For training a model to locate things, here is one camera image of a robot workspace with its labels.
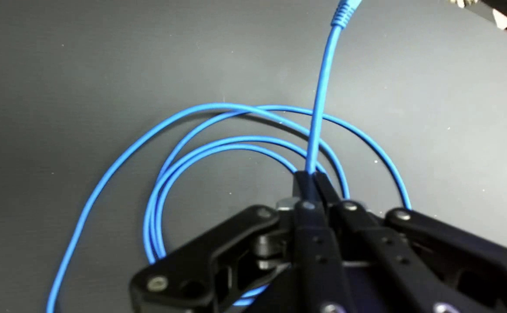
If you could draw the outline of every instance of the blue cable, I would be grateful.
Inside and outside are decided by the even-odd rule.
[[[47,300],[47,307],[45,312],[52,313],[57,303],[57,296],[59,296],[59,289],[63,286],[68,265],[73,258],[73,253],[80,242],[80,235],[84,232],[84,227],[87,223],[87,218],[98,200],[98,197],[101,195],[101,192],[104,190],[104,187],[110,183],[110,180],[117,174],[117,171],[139,150],[143,148],[152,138],[155,138],[157,134],[160,134],[164,129],[167,129],[169,126],[174,126],[178,122],[181,122],[183,119],[188,119],[192,115],[197,114],[219,114],[218,117],[200,124],[199,127],[195,127],[192,133],[188,133],[179,145],[176,147],[176,150],[172,150],[172,154],[165,159],[162,169],[159,171],[159,178],[157,178],[157,185],[150,195],[148,200],[148,207],[146,207],[146,214],[145,214],[145,232],[143,232],[143,242],[145,242],[145,253],[148,261],[155,261],[155,258],[164,258],[165,256],[165,247],[164,247],[164,237],[162,237],[162,213],[164,213],[164,204],[167,199],[167,193],[171,190],[171,187],[176,183],[176,180],[186,171],[190,169],[195,162],[214,155],[214,154],[221,154],[221,152],[230,152],[230,150],[246,150],[246,152],[254,152],[254,154],[261,154],[265,157],[270,157],[273,160],[277,160],[279,164],[282,164],[287,171],[294,171],[294,166],[289,164],[286,159],[282,159],[280,155],[267,150],[267,148],[260,148],[260,147],[251,147],[251,143],[270,143],[270,145],[277,145],[282,148],[287,148],[298,155],[307,155],[307,164],[305,167],[308,169],[308,173],[314,173],[315,169],[326,173],[319,164],[317,164],[317,154],[319,148],[322,148],[322,152],[328,155],[341,193],[345,199],[348,199],[348,187],[347,187],[347,180],[341,169],[341,164],[338,162],[338,157],[334,155],[334,152],[321,140],[321,127],[322,127],[322,119],[328,122],[333,122],[343,129],[347,129],[348,133],[355,134],[359,140],[362,140],[387,166],[388,173],[392,174],[392,180],[401,193],[402,204],[404,207],[411,209],[411,202],[409,202],[409,195],[408,190],[399,176],[399,171],[395,169],[394,162],[390,160],[390,157],[369,138],[366,136],[362,131],[348,126],[347,122],[334,119],[331,115],[324,115],[324,103],[326,103],[326,89],[328,89],[328,80],[329,80],[329,70],[331,70],[331,61],[333,61],[333,54],[338,44],[338,37],[341,34],[341,30],[347,27],[352,13],[357,9],[359,0],[352,0],[352,2],[345,2],[341,0],[334,20],[333,20],[333,30],[326,46],[326,53],[322,58],[322,67],[321,67],[321,77],[319,77],[319,86],[317,86],[317,96],[315,96],[315,105],[314,105],[314,112],[303,110],[303,108],[294,108],[294,107],[279,107],[279,105],[267,105],[267,107],[244,107],[244,105],[228,105],[228,103],[211,103],[211,105],[199,105],[188,110],[183,110],[172,117],[169,117],[167,120],[160,122],[159,126],[155,126],[153,129],[150,129],[148,133],[145,133],[145,136],[141,136],[138,141],[134,141],[111,166],[110,169],[103,174],[103,178],[99,180],[99,183],[96,185],[96,188],[92,190],[91,197],[87,199],[80,218],[77,221],[77,227],[73,230],[73,235],[68,242],[68,247],[64,251],[64,256],[59,263],[56,279],[52,282],[50,293],[49,293],[49,300]],[[300,127],[298,124],[282,119],[279,115],[273,115],[270,112],[287,112],[287,114],[300,114],[300,115],[312,115],[312,126],[310,126],[310,133],[307,133],[307,129]],[[242,136],[242,138],[228,138],[228,140],[221,140],[221,141],[214,141],[209,143],[202,148],[193,150],[192,154],[185,155],[181,160],[178,160],[176,164],[174,159],[178,157],[178,154],[183,150],[183,147],[192,141],[199,133],[202,133],[204,129],[207,129],[213,124],[218,124],[221,120],[237,117],[237,115],[256,115],[272,122],[280,124],[282,127],[300,133],[301,136],[308,136],[308,150],[303,152],[294,145],[289,145],[286,141],[280,140],[272,140],[272,138],[261,138],[261,136]],[[249,305],[251,300],[258,296],[263,291],[263,287],[260,289],[253,289],[246,294],[246,298],[235,301],[235,307],[242,307],[242,305]]]

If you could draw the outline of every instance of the gray surface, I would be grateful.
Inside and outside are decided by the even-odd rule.
[[[333,7],[0,0],[0,312],[42,312],[91,187],[155,122],[214,100],[310,107]],[[416,209],[507,244],[505,34],[441,0],[368,0],[340,47],[329,112],[388,150]],[[63,313],[129,312],[127,282],[145,265],[143,204],[185,129],[143,150],[99,200]],[[197,143],[256,129],[233,122]],[[355,199],[376,211],[399,204],[362,145],[334,129],[326,138]],[[169,199],[169,244],[253,202],[273,204],[289,187],[260,157],[206,160]]]

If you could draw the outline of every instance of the cable connector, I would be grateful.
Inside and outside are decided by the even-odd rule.
[[[343,30],[350,23],[359,6],[361,0],[340,0],[331,27]]]

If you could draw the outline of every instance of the black metal bracket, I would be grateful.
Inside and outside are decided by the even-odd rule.
[[[418,213],[385,220],[294,174],[291,211],[254,206],[131,282],[134,312],[216,313],[268,284],[246,313],[507,312],[507,249]]]

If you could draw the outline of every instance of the gray table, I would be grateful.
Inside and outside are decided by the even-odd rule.
[[[310,107],[333,7],[0,0],[0,312],[44,308],[92,185],[153,124],[216,100]],[[340,46],[329,112],[387,148],[418,211],[507,246],[505,34],[446,0],[368,0]],[[63,313],[129,312],[127,282],[145,267],[143,204],[188,127],[153,141],[110,185],[68,272]],[[230,122],[195,145],[246,133],[268,131]],[[357,200],[378,213],[399,204],[373,154],[336,129],[324,134]],[[169,199],[169,246],[289,188],[289,174],[256,155],[206,160]]]

